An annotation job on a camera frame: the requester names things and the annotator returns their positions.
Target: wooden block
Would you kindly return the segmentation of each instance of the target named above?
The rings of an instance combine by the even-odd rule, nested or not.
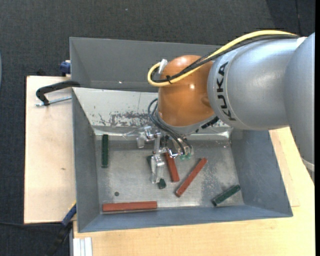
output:
[[[221,193],[220,195],[216,196],[214,199],[211,200],[211,202],[213,203],[214,206],[217,206],[218,204],[222,203],[224,200],[233,196],[240,189],[241,188],[239,185],[234,185],[234,186],[230,187],[228,190]]]
[[[189,176],[185,179],[185,181],[181,184],[181,186],[175,192],[175,195],[177,197],[180,197],[186,191],[190,183],[194,180],[194,178],[197,176],[197,174],[201,171],[201,169],[205,166],[207,162],[208,160],[206,158],[202,158],[200,160],[200,162],[196,165],[196,167],[192,170]]]
[[[151,210],[158,207],[157,201],[104,203],[103,212]]]
[[[166,160],[166,164],[168,166],[168,170],[169,170],[171,181],[172,182],[180,181],[175,160],[172,157],[170,157],[170,155],[168,153],[164,153],[164,157],[165,157],[165,160]]]

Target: black cable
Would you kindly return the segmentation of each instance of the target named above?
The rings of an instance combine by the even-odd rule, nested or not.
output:
[[[72,227],[72,222],[69,222],[66,226],[62,226],[56,239],[53,242],[53,245],[50,246],[44,256],[53,256],[57,252],[59,247],[67,240]]]
[[[152,81],[156,82],[156,83],[162,83],[162,82],[167,82],[167,81],[170,81],[172,79],[175,79],[175,78],[178,78],[182,75],[184,75],[185,73],[191,71],[191,70],[194,70],[210,61],[213,61],[217,58],[219,58],[220,56],[222,55],[225,55],[226,53],[229,53],[235,49],[238,49],[242,46],[245,46],[245,45],[248,45],[248,44],[251,44],[251,43],[254,43],[254,42],[258,42],[258,41],[262,41],[262,40],[276,40],[276,39],[292,39],[292,38],[298,38],[299,36],[298,35],[290,35],[290,34],[284,34],[284,35],[261,35],[261,36],[257,36],[257,37],[253,37],[253,38],[248,38],[244,41],[241,41],[233,46],[231,46],[230,48],[210,57],[210,58],[207,58],[208,56],[210,56],[211,54],[214,53],[213,52],[210,52],[208,53],[207,55],[197,59],[196,61],[194,61],[193,63],[191,63],[189,66],[187,66],[186,68],[184,68],[183,70],[181,70],[179,73],[177,74],[174,74],[172,76],[169,76],[167,77],[166,79],[152,79],[154,73],[159,69],[159,68],[156,68],[152,74],[151,74],[151,79]]]
[[[209,126],[213,126],[214,124],[216,124],[219,121],[219,117],[215,117],[214,119],[212,119],[211,121],[205,123],[204,125],[201,126],[202,129],[205,129]]]
[[[174,132],[171,131],[168,127],[165,127],[162,123],[160,123],[158,120],[156,120],[152,115],[151,115],[151,106],[153,105],[154,102],[156,102],[158,100],[158,98],[155,98],[153,101],[151,101],[151,103],[148,106],[148,116],[150,118],[150,120],[161,130],[167,132],[168,134],[170,134],[170,136],[177,142],[177,144],[179,145],[179,147],[182,150],[182,153],[185,155],[185,149],[183,147],[183,145],[181,144],[181,142],[178,140],[178,138],[175,136]]]
[[[182,150],[182,153],[185,155],[186,151],[183,147],[183,145],[181,144],[181,142],[179,141],[182,140],[190,149],[192,149],[191,144],[187,141],[187,139],[183,138],[182,136],[180,136],[179,134],[177,134],[175,131],[173,131],[172,129],[170,129],[169,127],[166,127],[164,124],[162,124],[160,121],[158,121],[156,118],[154,118],[154,114],[156,112],[156,109],[158,107],[158,103],[156,104],[156,106],[154,107],[152,113],[151,113],[151,106],[153,105],[154,102],[158,101],[158,98],[155,98],[148,106],[148,116],[151,119],[151,121],[161,130],[167,132],[179,145],[179,147]]]
[[[2,222],[0,221],[0,226],[9,226],[17,229],[21,229],[24,231],[28,232],[42,232],[42,233],[48,233],[51,235],[55,235],[56,233],[47,231],[47,230],[42,230],[39,228],[44,228],[44,227],[57,227],[59,226],[60,223],[42,223],[42,224],[17,224],[17,223],[10,223],[10,222]]]

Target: robotic arm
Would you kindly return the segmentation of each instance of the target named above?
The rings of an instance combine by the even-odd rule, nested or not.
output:
[[[314,33],[306,38],[258,31],[206,56],[162,63],[148,73],[148,82],[159,87],[152,114],[160,130],[183,142],[218,119],[242,130],[290,126],[304,163],[314,171]]]

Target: metal clamp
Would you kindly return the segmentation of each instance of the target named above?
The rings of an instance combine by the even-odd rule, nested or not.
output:
[[[47,86],[39,88],[36,91],[35,95],[39,98],[40,101],[42,101],[42,103],[36,104],[36,106],[37,107],[49,106],[52,103],[57,103],[57,102],[68,100],[68,98],[59,98],[59,99],[54,99],[54,100],[48,100],[46,98],[45,94],[55,92],[58,90],[62,90],[65,88],[69,88],[69,87],[80,87],[80,83],[78,83],[77,81],[68,80],[68,81],[58,82],[55,84],[51,84],[51,85],[47,85]]]

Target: red stick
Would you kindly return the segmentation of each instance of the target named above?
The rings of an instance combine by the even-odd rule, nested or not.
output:
[[[158,207],[157,201],[104,203],[103,212],[150,210]]]
[[[165,160],[166,160],[166,164],[168,166],[168,170],[169,170],[171,181],[172,182],[180,181],[175,160],[172,157],[170,157],[168,153],[164,153],[164,157],[165,157]]]
[[[200,160],[200,162],[196,165],[196,167],[192,170],[189,176],[185,179],[185,181],[181,184],[181,186],[175,192],[175,195],[177,197],[180,197],[186,191],[190,183],[194,180],[194,178],[197,176],[197,174],[201,171],[201,169],[205,166],[207,162],[208,160],[206,158],[202,158]]]

